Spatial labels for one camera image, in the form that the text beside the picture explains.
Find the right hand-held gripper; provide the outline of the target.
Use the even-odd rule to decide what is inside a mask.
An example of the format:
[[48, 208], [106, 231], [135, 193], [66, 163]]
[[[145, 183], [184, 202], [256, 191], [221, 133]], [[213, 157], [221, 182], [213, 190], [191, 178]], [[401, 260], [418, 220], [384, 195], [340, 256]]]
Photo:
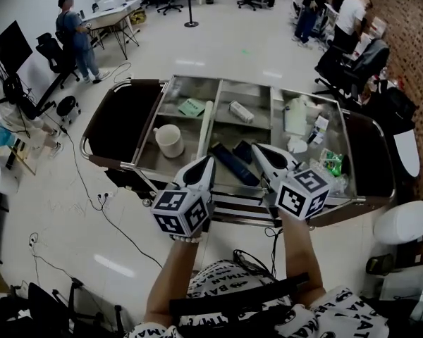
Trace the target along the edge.
[[251, 149], [257, 169], [270, 185], [264, 196], [268, 207], [297, 220], [306, 220], [322, 210], [331, 190], [324, 174], [311, 168], [288, 173], [298, 165], [288, 151], [268, 144], [251, 144]]

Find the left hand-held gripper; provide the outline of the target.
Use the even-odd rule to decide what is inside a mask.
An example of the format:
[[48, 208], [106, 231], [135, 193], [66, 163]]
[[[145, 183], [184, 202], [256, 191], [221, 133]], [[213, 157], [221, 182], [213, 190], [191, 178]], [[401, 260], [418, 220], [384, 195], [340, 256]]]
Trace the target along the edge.
[[215, 173], [214, 158], [204, 156], [176, 173], [173, 183], [181, 189], [165, 189], [158, 193], [150, 212], [162, 232], [191, 238], [209, 219], [212, 214], [209, 190], [214, 184]]

